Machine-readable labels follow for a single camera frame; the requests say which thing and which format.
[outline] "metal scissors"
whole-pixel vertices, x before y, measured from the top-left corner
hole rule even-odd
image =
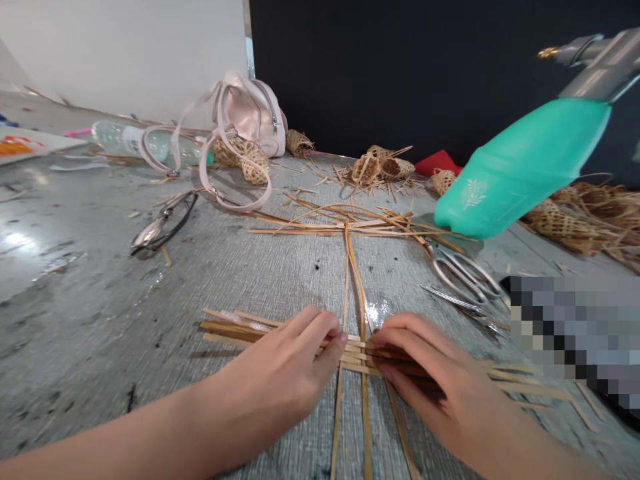
[[[440,280],[446,284],[452,291],[454,291],[460,298],[466,303],[472,303],[478,307],[484,306],[494,300],[500,298],[503,295],[502,288],[497,282],[491,278],[491,276],[476,262],[467,258],[460,253],[449,254],[442,250],[438,245],[435,247],[431,244],[427,245],[427,250],[431,254],[431,264]],[[470,267],[470,272],[462,264]],[[443,267],[446,267],[452,275],[454,275],[464,286],[466,286],[472,293],[468,295],[458,288],[458,286],[452,282],[452,280],[443,271]],[[479,281],[474,273],[477,274],[483,281]]]
[[[420,285],[420,288],[437,295],[438,297],[460,307],[460,310],[464,312],[466,316],[468,316],[474,323],[480,326],[483,330],[485,330],[494,340],[498,340],[497,336],[504,337],[504,334],[496,325],[493,324],[491,320],[487,318],[487,314],[482,308],[473,305],[471,303],[464,302],[455,297],[447,295],[444,292],[441,292],[438,289],[433,288],[432,286],[425,287],[424,285]]]

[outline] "bag strap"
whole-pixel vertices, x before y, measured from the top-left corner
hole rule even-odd
[[[245,88],[248,90],[244,78],[242,78],[242,82],[244,83]],[[202,182],[202,186],[205,188],[205,190],[214,194],[218,203],[226,209],[233,211],[257,210],[264,206],[264,204],[269,199],[269,196],[271,195],[271,178],[266,169],[258,165],[250,158],[247,158],[246,156],[238,152],[238,150],[236,150],[236,148],[229,141],[229,135],[237,135],[237,132],[233,129],[233,124],[229,124],[227,117],[227,94],[229,91],[229,87],[229,84],[222,81],[219,81],[216,84],[212,85],[206,92],[204,92],[200,96],[200,98],[198,98],[198,100],[194,101],[192,104],[188,105],[187,108],[185,108],[185,110],[182,112],[182,115],[180,116],[178,124],[175,127],[171,127],[169,125],[154,125],[152,127],[146,128],[142,134],[142,139],[140,142],[140,154],[142,155],[142,158],[144,158],[144,160],[146,160],[146,162],[150,164],[150,166],[152,166],[152,168],[154,168],[156,171],[164,173],[168,177],[178,177],[180,175],[180,167],[182,166],[180,158],[180,146],[178,143],[182,124],[184,123],[187,115],[192,110],[203,106],[209,100],[211,100],[211,98],[214,98],[213,122],[215,124],[215,128],[207,136],[207,139],[200,150],[200,160],[198,168],[200,174],[200,182]],[[149,146],[147,144],[147,136],[151,132],[160,130],[173,132],[173,134],[171,135],[171,154],[173,155],[173,159],[175,161],[175,169],[171,169],[168,166],[164,165],[162,162],[158,161],[149,150]],[[248,205],[238,205],[234,202],[232,202],[233,204],[230,205],[229,203],[224,201],[225,198],[222,192],[214,188],[209,182],[209,175],[207,172],[207,157],[209,155],[209,149],[211,148],[213,142],[215,142],[218,138],[222,140],[222,142],[230,150],[230,152],[241,158],[250,166],[256,168],[267,178],[266,190],[262,194],[262,196],[258,198],[258,200]]]

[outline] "black wall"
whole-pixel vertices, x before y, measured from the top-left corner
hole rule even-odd
[[[544,47],[640,26],[640,0],[251,0],[257,77],[321,151],[472,152],[577,74]],[[583,173],[640,187],[640,84],[616,102]]]

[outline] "pink marker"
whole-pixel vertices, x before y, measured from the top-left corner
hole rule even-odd
[[[66,132],[65,137],[76,138],[76,137],[82,137],[82,135],[88,135],[90,133],[91,133],[91,129],[88,128],[88,129]]]

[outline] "finger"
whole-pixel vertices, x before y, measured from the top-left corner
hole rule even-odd
[[[439,350],[405,329],[383,328],[369,339],[376,345],[393,345],[402,348],[426,370],[442,390],[447,392],[457,364]]]
[[[285,328],[288,324],[290,324],[290,323],[293,321],[293,319],[294,319],[294,318],[296,318],[296,315],[294,315],[294,316],[289,317],[288,319],[286,319],[284,322],[282,322],[282,325],[278,325],[278,327],[276,328],[276,330],[278,330],[278,331],[282,331],[282,330],[284,330],[284,328]]]
[[[456,345],[438,325],[424,315],[416,315],[411,312],[392,315],[385,320],[382,328],[412,331],[418,337],[422,338],[422,340],[455,360],[464,360],[469,356],[469,354]]]
[[[321,310],[313,305],[307,305],[302,312],[298,313],[293,320],[283,329],[288,335],[297,337],[307,326],[320,315]]]
[[[335,336],[340,328],[340,320],[331,312],[324,311],[314,318],[307,328],[295,340],[302,343],[302,348],[315,355],[316,350],[330,333]]]
[[[342,353],[347,346],[347,332],[340,332],[313,362],[313,372],[318,383],[324,387],[335,373]]]
[[[388,363],[380,365],[380,372],[391,382],[398,394],[415,410],[432,432],[437,435],[437,432],[446,427],[446,421],[449,418],[432,399],[420,391],[408,376]]]

